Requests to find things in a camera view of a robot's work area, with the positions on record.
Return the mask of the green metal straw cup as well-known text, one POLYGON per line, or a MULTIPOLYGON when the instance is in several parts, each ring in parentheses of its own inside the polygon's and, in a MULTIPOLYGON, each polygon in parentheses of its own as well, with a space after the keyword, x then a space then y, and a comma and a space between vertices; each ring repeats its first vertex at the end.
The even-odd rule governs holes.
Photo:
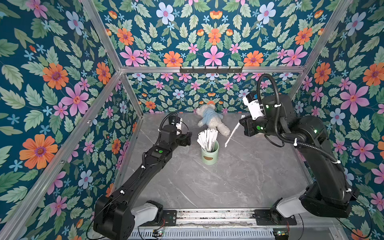
POLYGON ((203 163, 206 165, 214 165, 218 161, 219 149, 220 149, 220 145, 218 141, 215 142, 213 152, 207 152, 203 148, 201 148, 202 150, 201 156, 202 156, 203 163))

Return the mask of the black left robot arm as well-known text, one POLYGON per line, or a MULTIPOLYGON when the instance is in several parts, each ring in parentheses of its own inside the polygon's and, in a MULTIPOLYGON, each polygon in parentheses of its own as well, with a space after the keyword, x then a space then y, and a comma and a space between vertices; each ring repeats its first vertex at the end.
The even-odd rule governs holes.
POLYGON ((163 205, 147 201, 135 207, 138 197, 173 156, 179 147, 191 144, 192 132, 182 134, 175 125, 160 129, 155 145, 142 154, 142 164, 108 197, 100 197, 95 204, 93 230, 110 240, 126 240, 143 224, 163 224, 163 205))

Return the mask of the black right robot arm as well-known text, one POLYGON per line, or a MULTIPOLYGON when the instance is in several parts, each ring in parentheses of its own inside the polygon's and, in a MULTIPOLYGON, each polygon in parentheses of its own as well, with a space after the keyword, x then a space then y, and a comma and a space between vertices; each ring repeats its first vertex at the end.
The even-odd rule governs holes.
POLYGON ((358 193, 347 182, 344 167, 332 153, 332 144, 323 122, 314 116, 297 117, 289 96, 257 99, 254 92, 243 97, 250 115, 240 119, 248 137, 257 134, 277 137, 292 145, 305 158, 315 176, 315 182, 301 193, 281 198, 271 207, 275 218, 311 213, 317 217, 347 218, 351 201, 358 193))

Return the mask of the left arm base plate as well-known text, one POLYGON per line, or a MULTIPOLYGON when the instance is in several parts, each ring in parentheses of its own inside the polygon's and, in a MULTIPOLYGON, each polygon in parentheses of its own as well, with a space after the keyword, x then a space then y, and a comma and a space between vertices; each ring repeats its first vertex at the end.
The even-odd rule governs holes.
POLYGON ((156 216, 153 221, 144 223, 141 227, 174 227, 176 226, 177 214, 176 210, 163 210, 161 216, 156 216))

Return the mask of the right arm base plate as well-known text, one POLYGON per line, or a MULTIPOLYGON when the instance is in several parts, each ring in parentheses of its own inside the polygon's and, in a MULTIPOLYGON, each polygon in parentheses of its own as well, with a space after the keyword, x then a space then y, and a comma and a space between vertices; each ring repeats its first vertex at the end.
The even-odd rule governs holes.
POLYGON ((295 217, 284 218, 278 212, 271 212, 270 209, 254 210, 253 218, 256 219, 258 226, 296 226, 298 224, 295 217))

